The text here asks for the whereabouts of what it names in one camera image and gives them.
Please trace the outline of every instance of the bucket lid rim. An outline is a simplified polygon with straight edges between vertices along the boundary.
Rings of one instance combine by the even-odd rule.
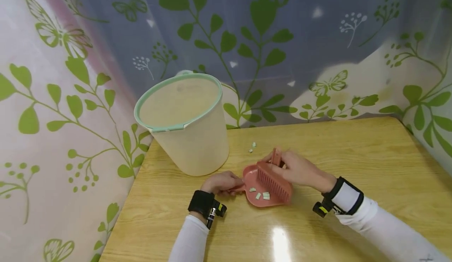
[[[163,131],[176,131],[179,129],[184,129],[186,126],[190,125],[190,123],[195,122],[198,119],[201,119],[204,117],[207,113],[209,113],[221,100],[221,96],[223,96],[223,87],[221,86],[220,81],[215,78],[212,75],[203,74],[203,73],[194,73],[192,71],[183,71],[184,73],[182,75],[178,75],[175,77],[168,78],[164,81],[161,81],[158,84],[155,84],[150,89],[148,89],[143,95],[138,99],[137,103],[135,104],[134,108],[134,116],[135,120],[142,125],[143,127],[147,128],[150,132],[163,132]],[[164,86],[167,86],[168,84],[172,84],[177,81],[186,80],[188,78],[204,78],[205,80],[213,81],[218,86],[218,96],[216,100],[213,102],[211,107],[209,107],[204,113],[200,114],[199,116],[194,117],[191,120],[188,120],[183,123],[179,123],[173,126],[165,126],[165,127],[156,127],[156,126],[149,126],[146,123],[144,123],[140,118],[140,110],[142,108],[142,105],[146,99],[149,98],[153,93],[157,92],[157,90],[161,89]]]

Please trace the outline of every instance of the pink dustpan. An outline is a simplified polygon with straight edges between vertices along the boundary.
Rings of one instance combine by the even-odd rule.
[[[279,166],[281,155],[279,151],[273,150],[272,163]],[[255,165],[247,166],[243,170],[243,182],[240,187],[235,187],[230,191],[244,191],[248,201],[256,207],[269,207],[290,203],[292,196],[292,184],[274,173],[267,163],[258,162]],[[270,200],[263,199],[262,193],[269,192]]]

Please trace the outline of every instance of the wooden table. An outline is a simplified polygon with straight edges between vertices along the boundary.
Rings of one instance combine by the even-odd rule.
[[[398,120],[232,129],[228,136],[231,152],[219,171],[240,175],[274,146],[291,148],[344,176],[452,257],[452,178]],[[249,153],[253,141],[257,148]],[[206,177],[184,175],[152,142],[100,261],[167,261],[193,191]],[[291,206],[258,209],[245,196],[221,199],[228,210],[215,220],[206,261],[384,261],[332,214],[322,219],[312,212],[321,199],[306,187],[295,188]]]

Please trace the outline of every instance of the wristband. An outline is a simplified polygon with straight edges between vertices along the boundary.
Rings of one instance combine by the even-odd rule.
[[[213,193],[206,193],[205,191],[195,191],[191,198],[188,211],[195,211],[202,215],[207,220],[209,217],[210,209],[213,206],[215,195]]]
[[[339,215],[353,215],[364,200],[364,193],[341,176],[333,189],[322,196],[322,203],[317,202],[312,208],[322,218],[332,209]]]

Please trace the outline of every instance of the floral curtain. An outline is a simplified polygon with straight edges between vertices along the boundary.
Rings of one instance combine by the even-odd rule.
[[[452,0],[1,1],[2,261],[98,261],[151,139],[134,103],[184,69],[229,129],[391,114],[452,173]]]

